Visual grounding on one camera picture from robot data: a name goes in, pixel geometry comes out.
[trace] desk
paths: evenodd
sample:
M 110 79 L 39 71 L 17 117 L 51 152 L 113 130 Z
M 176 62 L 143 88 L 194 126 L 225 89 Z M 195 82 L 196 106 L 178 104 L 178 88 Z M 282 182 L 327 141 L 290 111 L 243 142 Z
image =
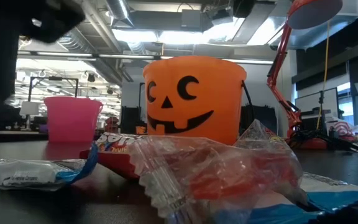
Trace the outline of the desk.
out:
M 0 143 L 0 158 L 74 159 L 84 145 L 47 141 Z M 358 154 L 296 152 L 307 172 L 358 185 Z M 150 199 L 135 182 L 127 182 L 97 165 L 87 178 L 58 192 L 0 190 L 0 223 L 163 223 Z

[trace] desk lamp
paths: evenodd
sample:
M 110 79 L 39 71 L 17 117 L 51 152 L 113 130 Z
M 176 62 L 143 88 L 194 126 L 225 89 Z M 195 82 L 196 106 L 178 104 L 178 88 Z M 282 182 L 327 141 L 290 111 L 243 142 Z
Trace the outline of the desk lamp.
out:
M 29 102 L 29 101 L 23 101 L 22 108 L 20 109 L 19 114 L 20 115 L 26 115 L 27 121 L 26 121 L 26 130 L 30 129 L 30 116 L 29 115 L 38 115 L 39 112 L 39 103 L 36 102 Z
M 301 124 L 301 111 L 291 101 L 284 99 L 284 96 L 277 89 L 276 83 L 278 73 L 287 55 L 287 45 L 291 31 L 292 29 L 308 29 L 327 22 L 342 9 L 342 5 L 342 0 L 294 0 L 288 12 L 288 17 L 283 27 L 282 39 L 278 45 L 277 55 L 267 75 L 268 87 L 287 113 L 289 125 L 288 138 L 294 132 L 294 128 Z

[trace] cable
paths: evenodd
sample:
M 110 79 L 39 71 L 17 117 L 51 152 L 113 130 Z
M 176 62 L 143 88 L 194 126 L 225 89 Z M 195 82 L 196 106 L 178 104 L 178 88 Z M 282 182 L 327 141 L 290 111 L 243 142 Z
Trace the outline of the cable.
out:
M 325 65 L 325 69 L 324 69 L 323 96 L 324 96 L 324 91 L 326 89 L 327 72 L 328 72 L 329 22 L 330 21 L 327 22 L 326 65 Z M 320 118 L 321 118 L 321 113 L 322 112 L 323 112 L 323 104 L 320 104 L 320 111 L 318 113 L 316 129 L 319 129 L 319 127 L 320 127 Z
M 246 92 L 248 103 L 249 103 L 249 106 L 251 107 L 251 121 L 254 121 L 255 113 L 254 113 L 254 107 L 252 106 L 251 97 L 249 96 L 246 83 L 243 80 L 241 80 L 241 82 L 242 82 L 241 86 L 244 88 L 244 91 Z

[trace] ceiling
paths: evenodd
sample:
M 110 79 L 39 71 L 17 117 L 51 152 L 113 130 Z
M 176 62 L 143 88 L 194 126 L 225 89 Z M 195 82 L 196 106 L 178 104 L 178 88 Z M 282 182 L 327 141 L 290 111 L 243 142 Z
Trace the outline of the ceiling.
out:
M 291 6 L 290 0 L 256 1 L 246 18 L 236 18 L 232 15 L 238 11 L 232 10 L 230 0 L 75 1 L 81 4 L 86 15 L 81 24 L 54 44 L 43 44 L 35 40 L 21 41 L 19 50 L 165 56 L 209 55 L 218 58 L 272 61 L 276 54 L 272 46 L 280 41 L 280 31 Z M 351 9 L 357 9 L 357 4 L 353 4 L 355 2 L 358 3 L 358 0 L 344 0 L 347 7 L 343 10 L 347 10 L 346 15 Z M 356 18 L 357 12 L 353 13 L 352 19 L 348 18 L 347 22 L 351 23 Z M 313 30 L 304 30 L 299 35 L 314 40 L 312 34 Z M 292 36 L 293 44 L 296 44 L 297 40 L 297 35 Z M 16 100 L 27 98 L 25 94 L 29 90 L 29 77 L 42 74 L 46 77 L 77 78 L 80 97 L 90 96 L 105 100 L 107 106 L 104 107 L 104 114 L 119 114 L 120 86 L 123 82 L 143 82 L 142 70 L 150 62 L 151 60 L 83 60 L 75 57 L 19 55 L 17 71 L 21 74 L 21 80 L 16 80 L 15 97 Z M 95 76 L 93 83 L 87 81 L 89 74 Z M 57 94 L 72 95 L 72 85 L 72 82 L 45 79 L 34 88 L 34 100 L 42 101 L 44 95 L 51 95 L 50 91 L 45 91 L 46 86 L 59 87 L 61 91 Z M 112 95 L 107 94 L 108 87 L 114 89 Z

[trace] bucket handle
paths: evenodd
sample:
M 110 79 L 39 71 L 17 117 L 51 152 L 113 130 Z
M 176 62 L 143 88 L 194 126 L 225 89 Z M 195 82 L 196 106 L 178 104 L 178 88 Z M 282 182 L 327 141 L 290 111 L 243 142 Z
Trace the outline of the bucket handle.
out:
M 246 92 L 248 103 L 249 103 L 249 106 L 251 107 L 251 116 L 252 116 L 251 120 L 254 121 L 254 119 L 255 119 L 254 107 L 252 106 L 251 97 L 249 96 L 246 83 L 243 80 L 241 80 L 241 87 L 243 87 L 244 91 Z

